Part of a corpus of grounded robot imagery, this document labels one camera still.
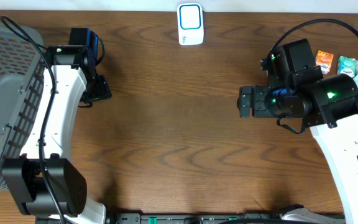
green connector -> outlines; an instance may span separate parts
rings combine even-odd
[[[149,224],[157,224],[157,218],[149,218]]]

wood grain surface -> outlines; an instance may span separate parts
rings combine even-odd
[[[71,27],[89,27],[106,45],[98,72],[110,100],[77,112],[75,167],[88,195],[117,211],[236,213],[293,203],[342,213],[326,160],[310,131],[296,136],[274,119],[240,119],[239,87],[266,84],[259,60],[288,29],[330,17],[358,29],[357,14],[204,14],[201,45],[178,43],[172,12],[0,11],[67,44]],[[314,52],[358,59],[358,40],[334,24],[300,29]],[[289,121],[299,125],[299,121]],[[34,222],[0,192],[0,223]]]

brown tabletop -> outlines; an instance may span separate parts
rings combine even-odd
[[[178,43],[175,12],[0,11],[67,44],[71,27],[104,40],[97,67],[110,100],[79,108],[72,162],[88,195],[117,211],[236,213],[293,203],[342,213],[327,162],[310,131],[297,136],[275,119],[240,119],[239,87],[265,85],[259,60],[288,29],[330,17],[358,29],[358,14],[204,13],[201,45]],[[313,52],[358,59],[358,40],[334,24],[301,29]],[[289,121],[300,125],[299,121]],[[0,192],[0,223],[34,222]]]

blue rounded square outline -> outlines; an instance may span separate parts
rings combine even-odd
[[[181,25],[181,8],[182,8],[183,6],[197,6],[197,8],[198,8],[198,19],[199,19],[199,22],[200,22],[200,25],[199,25],[198,27],[196,27],[196,28],[183,28],[183,26]],[[180,8],[179,8],[180,27],[181,27],[183,30],[187,30],[187,29],[199,29],[199,28],[201,27],[201,12],[200,12],[201,9],[200,9],[200,7],[199,7],[198,5],[196,5],[196,4],[183,5],[183,6],[180,6]]]

green led light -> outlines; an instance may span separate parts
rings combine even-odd
[[[327,93],[327,96],[328,96],[328,98],[329,98],[329,99],[331,99],[332,97],[334,97],[334,96],[335,96],[335,93],[331,93],[331,92],[329,92],[329,93]]]

